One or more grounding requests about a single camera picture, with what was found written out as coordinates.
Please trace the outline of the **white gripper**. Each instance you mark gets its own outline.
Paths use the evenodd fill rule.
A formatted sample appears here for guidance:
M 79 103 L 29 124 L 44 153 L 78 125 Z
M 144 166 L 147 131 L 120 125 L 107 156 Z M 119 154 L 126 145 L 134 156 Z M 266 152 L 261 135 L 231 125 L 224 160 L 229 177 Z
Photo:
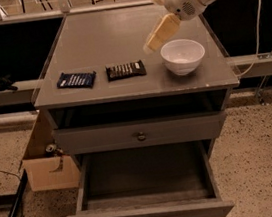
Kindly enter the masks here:
M 165 6 L 172 14 L 166 14 L 152 28 L 143 45 L 144 53 L 150 54 L 174 36 L 181 20 L 187 21 L 199 16 L 206 9 L 201 0 L 151 0 L 155 5 Z

